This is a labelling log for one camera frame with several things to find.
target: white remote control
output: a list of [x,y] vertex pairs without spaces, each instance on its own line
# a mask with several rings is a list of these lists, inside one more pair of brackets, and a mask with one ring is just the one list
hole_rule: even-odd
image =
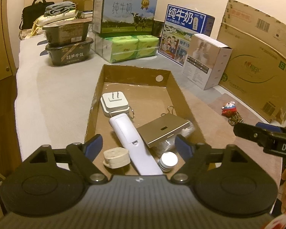
[[140,175],[163,175],[127,114],[116,115],[109,119],[109,123],[123,147],[129,150],[130,159]]

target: barcode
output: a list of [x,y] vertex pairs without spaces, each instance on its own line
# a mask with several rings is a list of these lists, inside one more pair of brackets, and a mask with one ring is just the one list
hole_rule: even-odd
[[80,40],[82,40],[82,37],[81,37],[81,36],[80,36],[80,37],[72,38],[72,39],[71,39],[71,42],[80,41]]
[[269,116],[271,116],[273,114],[273,112],[275,111],[275,108],[271,106],[271,104],[269,104],[268,102],[266,102],[266,104],[264,105],[264,107],[262,108],[262,110]]
[[264,32],[267,32],[267,33],[268,33],[269,26],[270,26],[269,23],[267,23],[267,22],[265,22],[265,21],[263,21],[263,20],[261,20],[261,19],[258,19],[258,20],[257,20],[256,27],[257,27],[258,29],[261,29],[261,30],[263,30]]

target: power adapter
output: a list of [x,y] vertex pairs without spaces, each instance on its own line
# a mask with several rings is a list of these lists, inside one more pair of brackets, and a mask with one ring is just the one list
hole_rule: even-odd
[[128,101],[121,91],[104,93],[101,97],[101,104],[106,117],[128,114],[130,110]]

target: label sticker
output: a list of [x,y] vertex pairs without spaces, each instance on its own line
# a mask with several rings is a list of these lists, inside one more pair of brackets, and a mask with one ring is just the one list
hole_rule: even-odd
[[278,65],[278,67],[279,67],[280,69],[284,70],[285,67],[286,67],[286,64],[285,64],[283,61],[281,61],[280,64]]
[[76,42],[76,41],[81,41],[82,40],[82,37],[74,37],[71,39],[71,42]]
[[93,30],[101,33],[101,17],[103,9],[103,0],[94,0],[93,10]]

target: green tissue package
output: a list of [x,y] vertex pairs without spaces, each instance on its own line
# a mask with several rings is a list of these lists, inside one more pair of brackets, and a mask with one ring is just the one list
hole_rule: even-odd
[[94,51],[109,63],[156,55],[159,38],[152,35],[101,38],[95,34]]

